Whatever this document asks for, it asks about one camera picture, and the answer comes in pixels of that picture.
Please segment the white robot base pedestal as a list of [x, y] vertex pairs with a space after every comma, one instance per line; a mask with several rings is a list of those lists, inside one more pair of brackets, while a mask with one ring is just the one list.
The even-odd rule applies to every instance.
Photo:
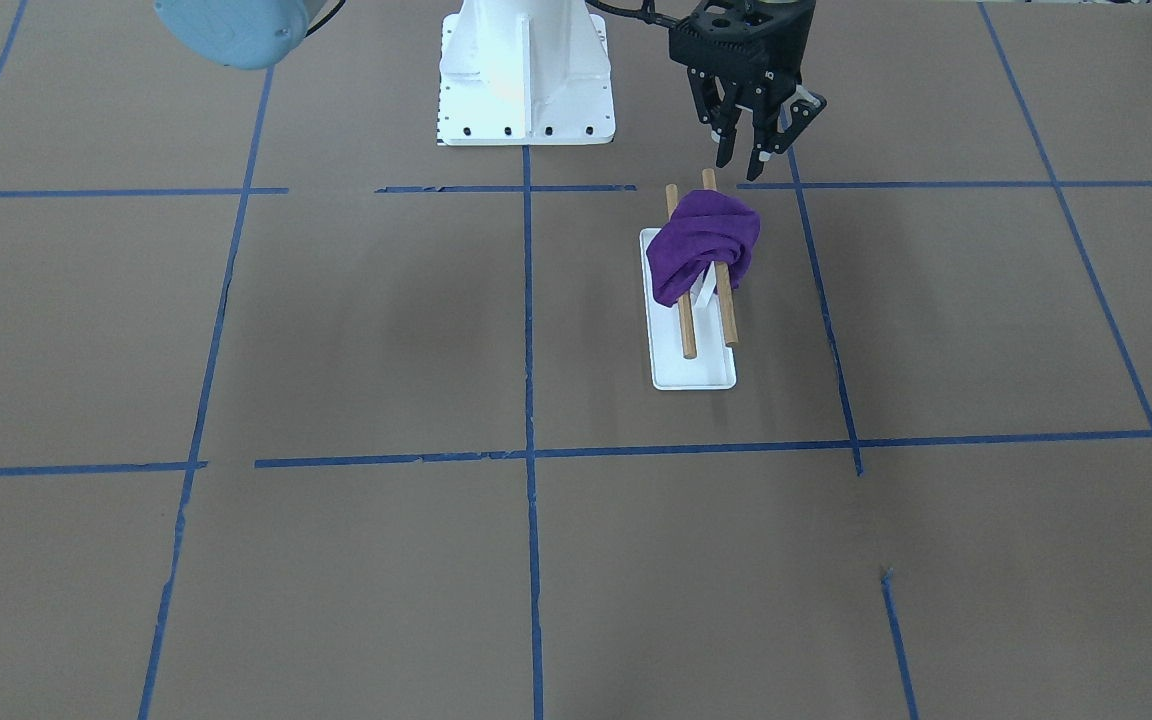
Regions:
[[439, 145], [614, 141], [605, 18], [584, 1], [465, 1], [440, 41]]

